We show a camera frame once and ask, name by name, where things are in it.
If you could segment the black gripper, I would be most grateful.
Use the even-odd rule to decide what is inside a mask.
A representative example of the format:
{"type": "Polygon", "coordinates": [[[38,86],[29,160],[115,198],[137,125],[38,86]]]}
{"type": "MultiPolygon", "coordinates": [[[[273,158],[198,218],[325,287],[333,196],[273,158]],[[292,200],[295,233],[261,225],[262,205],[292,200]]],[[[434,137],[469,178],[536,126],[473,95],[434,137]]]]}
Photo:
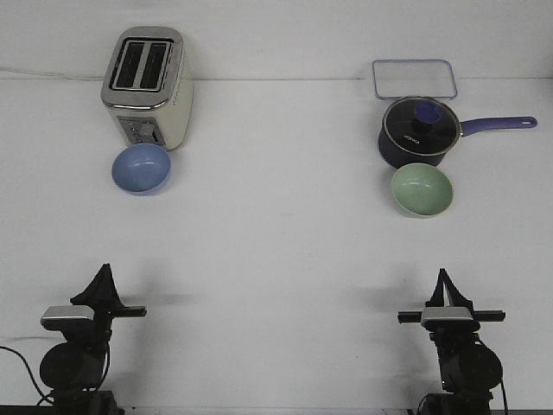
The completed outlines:
{"type": "Polygon", "coordinates": [[[418,323],[432,333],[431,340],[445,343],[447,336],[451,342],[476,343],[480,341],[478,331],[482,322],[503,322],[503,310],[474,310],[471,300],[464,297],[454,285],[444,268],[438,272],[435,289],[428,301],[429,307],[443,307],[446,292],[448,305],[463,308],[424,308],[422,311],[399,311],[399,323],[418,323]]]}
{"type": "Polygon", "coordinates": [[[85,305],[93,310],[90,342],[108,342],[111,339],[111,325],[115,318],[145,317],[143,305],[126,306],[121,302],[113,280],[110,264],[103,264],[92,282],[75,297],[71,305],[85,305]]]}

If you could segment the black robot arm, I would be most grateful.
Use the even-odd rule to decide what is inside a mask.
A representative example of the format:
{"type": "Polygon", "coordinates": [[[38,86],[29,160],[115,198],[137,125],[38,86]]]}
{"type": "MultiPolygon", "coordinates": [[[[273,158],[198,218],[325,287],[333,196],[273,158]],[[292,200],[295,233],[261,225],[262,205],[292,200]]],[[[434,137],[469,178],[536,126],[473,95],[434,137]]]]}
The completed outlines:
{"type": "Polygon", "coordinates": [[[146,315],[144,306],[122,303],[109,264],[100,267],[70,304],[46,309],[42,327],[65,339],[49,349],[40,364],[40,378],[51,389],[55,414],[124,413],[114,393],[101,389],[111,364],[112,322],[146,315]]]}
{"type": "Polygon", "coordinates": [[[504,387],[499,357],[479,336],[483,322],[502,322],[503,310],[476,310],[444,268],[420,311],[400,311],[400,323],[418,323],[435,344],[442,391],[421,398],[415,414],[489,414],[492,390],[504,387]]]}

